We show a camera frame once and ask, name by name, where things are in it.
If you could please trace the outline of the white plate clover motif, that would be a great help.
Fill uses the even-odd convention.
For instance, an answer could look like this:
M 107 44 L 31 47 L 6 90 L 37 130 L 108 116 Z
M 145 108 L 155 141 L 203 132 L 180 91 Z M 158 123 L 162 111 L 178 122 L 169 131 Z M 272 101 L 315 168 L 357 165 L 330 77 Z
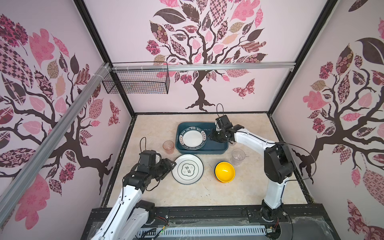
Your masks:
M 175 163 L 176 166 L 172 170 L 172 175 L 182 185 L 192 185 L 203 176 L 203 162 L 195 155 L 181 155 L 175 160 Z

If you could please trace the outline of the white plate green lettered rim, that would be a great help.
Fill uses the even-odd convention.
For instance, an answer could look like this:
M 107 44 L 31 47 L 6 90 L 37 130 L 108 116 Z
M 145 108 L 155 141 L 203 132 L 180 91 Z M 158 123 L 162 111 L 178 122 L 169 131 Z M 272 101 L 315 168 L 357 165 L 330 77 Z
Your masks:
M 188 127 L 179 134 L 179 143 L 186 150 L 199 150 L 207 142 L 205 131 L 198 127 Z

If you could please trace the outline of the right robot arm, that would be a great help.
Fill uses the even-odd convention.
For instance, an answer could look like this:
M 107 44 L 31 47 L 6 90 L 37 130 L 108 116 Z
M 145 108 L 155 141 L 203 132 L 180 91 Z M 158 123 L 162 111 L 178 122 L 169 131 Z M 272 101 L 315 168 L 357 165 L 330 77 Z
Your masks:
M 293 157 L 285 143 L 272 142 L 259 137 L 241 125 L 233 125 L 226 115 L 216 119 L 209 139 L 218 143 L 239 143 L 264 158 L 264 172 L 268 181 L 262 201 L 261 217 L 272 222 L 283 211 L 283 194 L 286 183 L 294 172 Z

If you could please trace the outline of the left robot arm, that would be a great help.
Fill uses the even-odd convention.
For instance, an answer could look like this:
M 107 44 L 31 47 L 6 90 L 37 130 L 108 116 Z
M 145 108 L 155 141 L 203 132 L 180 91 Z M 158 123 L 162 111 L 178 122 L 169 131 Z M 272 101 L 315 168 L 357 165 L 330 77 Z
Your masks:
M 154 221 L 155 204 L 142 200 L 142 195 L 152 180 L 159 183 L 176 165 L 169 159 L 134 165 L 123 177 L 118 199 L 92 239 L 132 240 L 141 227 Z

